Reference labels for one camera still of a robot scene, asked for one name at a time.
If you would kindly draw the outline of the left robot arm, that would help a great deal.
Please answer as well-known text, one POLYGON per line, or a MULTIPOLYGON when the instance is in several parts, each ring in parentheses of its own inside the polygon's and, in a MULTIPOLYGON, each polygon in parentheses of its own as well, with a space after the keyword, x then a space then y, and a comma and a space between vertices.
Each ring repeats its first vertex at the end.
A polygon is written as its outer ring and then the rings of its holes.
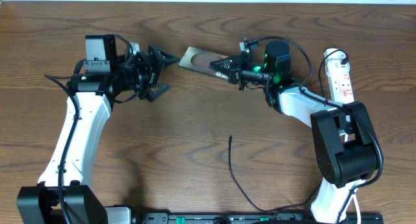
POLYGON ((117 96, 132 91, 130 100, 153 102, 169 85, 158 82, 161 71, 179 58, 157 47, 142 52, 126 42, 123 55, 116 52, 118 34, 85 37, 86 56, 74 72, 61 78, 48 76, 68 96, 64 124, 54 150, 36 186, 21 187, 17 206, 24 223, 140 223, 130 206, 104 206, 92 191, 94 161, 103 128, 117 96))

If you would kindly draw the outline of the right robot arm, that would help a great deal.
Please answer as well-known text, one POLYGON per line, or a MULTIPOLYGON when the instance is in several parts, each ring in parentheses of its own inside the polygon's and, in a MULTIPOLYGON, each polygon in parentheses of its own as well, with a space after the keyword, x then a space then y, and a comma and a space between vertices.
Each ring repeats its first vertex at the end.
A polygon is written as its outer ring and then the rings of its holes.
POLYGON ((244 90, 262 86, 268 106, 311 127, 323 180, 315 190, 310 212, 319 223, 341 223, 359 188, 375 183, 384 170, 384 156, 365 105, 332 101, 310 92, 292 78, 288 38, 268 36, 264 62, 253 61, 260 39, 240 43, 240 54, 210 62, 244 90))

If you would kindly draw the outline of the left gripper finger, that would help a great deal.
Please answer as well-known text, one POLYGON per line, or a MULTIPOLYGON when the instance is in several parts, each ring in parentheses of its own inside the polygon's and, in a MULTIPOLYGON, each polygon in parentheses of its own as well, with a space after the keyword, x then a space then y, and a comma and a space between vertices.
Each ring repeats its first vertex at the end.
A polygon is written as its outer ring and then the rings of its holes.
POLYGON ((151 58, 151 64, 154 68, 166 68, 180 61, 178 56, 167 53, 153 45, 148 47, 148 53, 151 58))
POLYGON ((171 86, 169 84, 152 84, 148 89, 147 100, 149 102, 154 102, 162 94, 170 90, 171 86))

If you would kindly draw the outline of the Galaxy S25 Ultra smartphone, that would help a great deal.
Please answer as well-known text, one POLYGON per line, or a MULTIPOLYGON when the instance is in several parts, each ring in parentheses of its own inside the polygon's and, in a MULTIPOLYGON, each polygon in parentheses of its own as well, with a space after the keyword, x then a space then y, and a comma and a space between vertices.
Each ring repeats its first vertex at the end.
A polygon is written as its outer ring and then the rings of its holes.
POLYGON ((222 60, 223 58, 227 58, 227 56, 205 51, 196 47, 188 47, 182 59, 179 61, 179 67, 196 73, 201 73, 203 75, 208 75, 210 77, 227 80, 227 75, 209 67, 209 64, 212 61, 222 60))

